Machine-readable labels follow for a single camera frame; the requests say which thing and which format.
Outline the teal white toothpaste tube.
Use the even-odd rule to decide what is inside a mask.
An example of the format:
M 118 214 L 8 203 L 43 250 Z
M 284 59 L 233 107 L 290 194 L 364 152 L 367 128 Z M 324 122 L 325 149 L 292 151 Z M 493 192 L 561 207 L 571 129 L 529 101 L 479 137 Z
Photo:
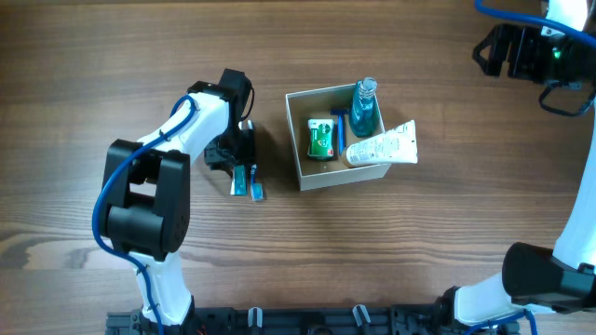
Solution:
M 242 196 L 247 194 L 246 167 L 238 165 L 233 167 L 230 195 Z

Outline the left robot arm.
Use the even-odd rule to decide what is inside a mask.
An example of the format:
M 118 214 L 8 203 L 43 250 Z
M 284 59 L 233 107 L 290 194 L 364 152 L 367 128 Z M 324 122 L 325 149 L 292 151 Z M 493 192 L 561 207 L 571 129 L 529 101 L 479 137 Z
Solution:
M 190 222 L 191 167 L 203 157 L 209 169 L 231 177 L 232 192 L 245 192 L 256 161 L 253 104 L 250 79 L 224 69 L 218 83 L 190 86 L 162 126 L 108 148 L 92 233 L 101 249 L 132 265 L 142 306 L 110 313 L 106 333 L 210 332 L 185 285 L 179 252 Z

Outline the white green-leaf lotion tube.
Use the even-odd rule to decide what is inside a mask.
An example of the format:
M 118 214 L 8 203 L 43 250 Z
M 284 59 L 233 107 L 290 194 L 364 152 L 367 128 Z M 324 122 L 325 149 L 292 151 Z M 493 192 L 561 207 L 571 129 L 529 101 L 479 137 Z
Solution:
M 343 151 L 342 160 L 349 168 L 376 164 L 417 164 L 415 121 L 351 144 Z

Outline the teal mouthwash bottle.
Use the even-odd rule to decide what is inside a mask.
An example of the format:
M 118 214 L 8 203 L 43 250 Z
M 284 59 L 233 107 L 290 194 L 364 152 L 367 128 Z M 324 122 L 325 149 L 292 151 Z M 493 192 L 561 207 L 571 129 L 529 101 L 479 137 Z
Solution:
M 356 84 L 352 107 L 349 114 L 349 125 L 353 134 L 359 138 L 370 137 L 378 123 L 375 111 L 375 95 L 377 82 L 372 77 L 365 77 Z

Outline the blue white toothbrush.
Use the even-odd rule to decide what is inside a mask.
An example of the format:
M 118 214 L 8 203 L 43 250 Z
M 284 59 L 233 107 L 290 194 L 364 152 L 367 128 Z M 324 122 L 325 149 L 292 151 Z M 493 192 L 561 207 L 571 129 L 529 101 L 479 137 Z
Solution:
M 251 166 L 251 198 L 253 201 L 264 200 L 264 189 L 263 185 L 256 180 L 257 165 Z

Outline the green white soap packet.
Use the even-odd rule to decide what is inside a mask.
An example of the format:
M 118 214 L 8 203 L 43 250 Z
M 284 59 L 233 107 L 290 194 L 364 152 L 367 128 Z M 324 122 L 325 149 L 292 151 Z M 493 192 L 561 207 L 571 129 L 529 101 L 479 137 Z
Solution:
M 307 122 L 310 134 L 307 156 L 316 160 L 330 160 L 334 157 L 332 119 L 309 119 Z

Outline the blue disposable razor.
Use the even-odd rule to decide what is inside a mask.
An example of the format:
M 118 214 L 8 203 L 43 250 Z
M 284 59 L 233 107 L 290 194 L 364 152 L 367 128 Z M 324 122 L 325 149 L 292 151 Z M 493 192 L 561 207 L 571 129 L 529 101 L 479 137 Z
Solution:
M 348 116 L 348 110 L 330 109 L 330 114 L 337 117 L 338 155 L 341 156 L 345 149 L 345 121 Z

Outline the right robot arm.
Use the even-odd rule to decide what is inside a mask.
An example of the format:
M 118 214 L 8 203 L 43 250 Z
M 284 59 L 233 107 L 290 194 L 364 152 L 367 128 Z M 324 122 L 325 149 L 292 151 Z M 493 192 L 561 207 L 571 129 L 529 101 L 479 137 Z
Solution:
M 552 1 L 545 16 L 474 4 L 500 19 L 475 46 L 472 58 L 498 76 L 504 61 L 511 78 L 543 86 L 544 100 L 557 88 L 595 80 L 595 34 L 584 27 L 583 1 Z M 595 309 L 595 148 L 589 147 L 569 218 L 552 248 L 518 242 L 501 270 L 474 285 L 453 288 L 442 299 L 450 319 L 472 333 L 535 314 L 572 314 Z

